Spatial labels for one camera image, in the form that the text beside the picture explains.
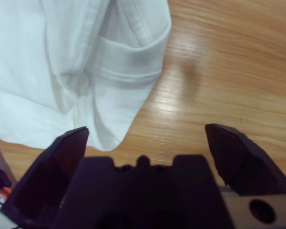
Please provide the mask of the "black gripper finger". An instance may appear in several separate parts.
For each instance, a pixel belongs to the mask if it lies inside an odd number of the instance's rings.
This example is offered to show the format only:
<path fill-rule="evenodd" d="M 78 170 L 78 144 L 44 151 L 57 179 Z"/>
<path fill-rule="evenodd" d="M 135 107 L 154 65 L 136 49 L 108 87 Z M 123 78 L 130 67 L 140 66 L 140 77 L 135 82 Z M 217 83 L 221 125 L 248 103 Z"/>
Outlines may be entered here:
<path fill-rule="evenodd" d="M 215 167 L 240 196 L 286 194 L 286 176 L 270 156 L 245 134 L 220 124 L 205 125 Z"/>
<path fill-rule="evenodd" d="M 87 127 L 57 137 L 32 163 L 1 208 L 23 229 L 48 229 L 84 157 Z"/>

